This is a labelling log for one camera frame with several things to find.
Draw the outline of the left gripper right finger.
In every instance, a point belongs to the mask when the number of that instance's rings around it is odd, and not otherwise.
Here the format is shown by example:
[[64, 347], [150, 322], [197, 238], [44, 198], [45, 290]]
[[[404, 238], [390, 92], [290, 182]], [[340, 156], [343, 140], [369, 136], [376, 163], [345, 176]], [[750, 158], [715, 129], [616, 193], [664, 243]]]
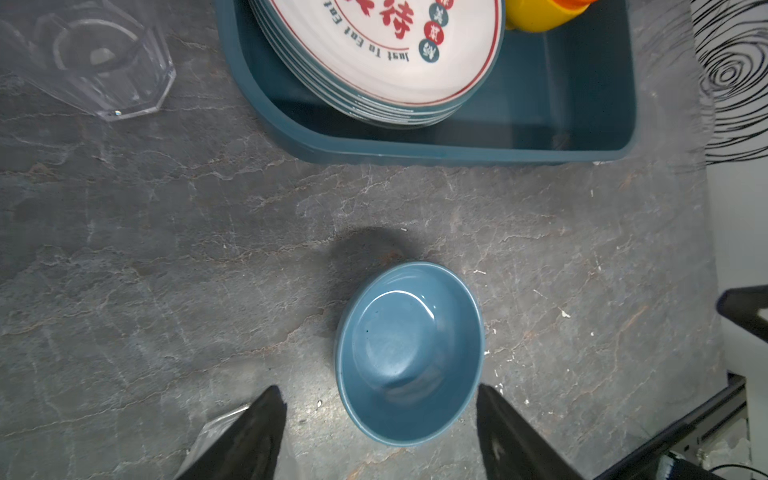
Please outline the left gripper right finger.
[[493, 387], [478, 386], [476, 410], [488, 479], [582, 479]]

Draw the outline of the blue bowl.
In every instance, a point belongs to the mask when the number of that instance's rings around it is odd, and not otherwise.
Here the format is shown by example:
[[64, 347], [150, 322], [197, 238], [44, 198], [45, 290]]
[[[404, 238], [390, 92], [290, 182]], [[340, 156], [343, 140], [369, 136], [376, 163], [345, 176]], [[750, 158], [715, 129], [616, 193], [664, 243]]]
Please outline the blue bowl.
[[366, 436], [414, 447], [445, 432], [480, 383], [481, 311], [449, 269], [410, 261], [363, 283], [340, 316], [334, 373], [341, 403]]

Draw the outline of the green rimmed white plate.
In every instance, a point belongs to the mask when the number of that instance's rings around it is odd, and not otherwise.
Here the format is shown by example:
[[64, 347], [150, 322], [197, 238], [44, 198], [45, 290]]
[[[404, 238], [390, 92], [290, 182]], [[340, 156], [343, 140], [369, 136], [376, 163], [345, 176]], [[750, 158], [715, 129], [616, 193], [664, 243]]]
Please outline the green rimmed white plate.
[[331, 79], [320, 67], [311, 66], [302, 57], [288, 36], [279, 30], [262, 1], [249, 1], [249, 5], [261, 32], [288, 70], [317, 98], [342, 114], [377, 127], [416, 129], [436, 125], [463, 106], [459, 103], [436, 111], [416, 111], [351, 92], [339, 81]]

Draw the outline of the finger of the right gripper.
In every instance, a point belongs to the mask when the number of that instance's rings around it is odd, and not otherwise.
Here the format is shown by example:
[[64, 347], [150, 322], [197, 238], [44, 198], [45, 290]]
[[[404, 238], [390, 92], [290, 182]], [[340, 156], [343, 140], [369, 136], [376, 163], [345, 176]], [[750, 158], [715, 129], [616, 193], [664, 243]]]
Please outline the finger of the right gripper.
[[768, 341], [767, 320], [759, 312], [766, 309], [766, 285], [726, 290], [716, 303], [721, 316], [763, 342]]

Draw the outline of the yellow bowl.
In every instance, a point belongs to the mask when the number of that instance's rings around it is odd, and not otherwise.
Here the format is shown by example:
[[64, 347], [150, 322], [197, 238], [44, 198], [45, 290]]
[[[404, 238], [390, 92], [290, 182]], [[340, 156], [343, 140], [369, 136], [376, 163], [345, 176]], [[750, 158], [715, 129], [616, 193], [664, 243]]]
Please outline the yellow bowl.
[[546, 32], [580, 16], [589, 6], [573, 11], [560, 7], [554, 0], [506, 0], [506, 26], [529, 33]]

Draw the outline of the orange bowl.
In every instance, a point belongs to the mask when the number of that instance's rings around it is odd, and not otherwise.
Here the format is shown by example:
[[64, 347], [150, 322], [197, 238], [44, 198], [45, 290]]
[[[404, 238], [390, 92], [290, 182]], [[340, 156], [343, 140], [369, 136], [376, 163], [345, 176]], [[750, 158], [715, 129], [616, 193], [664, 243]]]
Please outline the orange bowl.
[[595, 3], [597, 0], [554, 0], [554, 2], [560, 7], [568, 10], [581, 10], [583, 11], [589, 5]]

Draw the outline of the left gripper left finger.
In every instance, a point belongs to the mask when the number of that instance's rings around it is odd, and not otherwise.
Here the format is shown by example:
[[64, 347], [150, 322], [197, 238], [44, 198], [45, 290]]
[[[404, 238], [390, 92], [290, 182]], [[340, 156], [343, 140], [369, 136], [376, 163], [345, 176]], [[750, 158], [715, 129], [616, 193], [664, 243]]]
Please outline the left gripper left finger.
[[179, 479], [273, 479], [287, 420], [276, 385], [266, 388]]

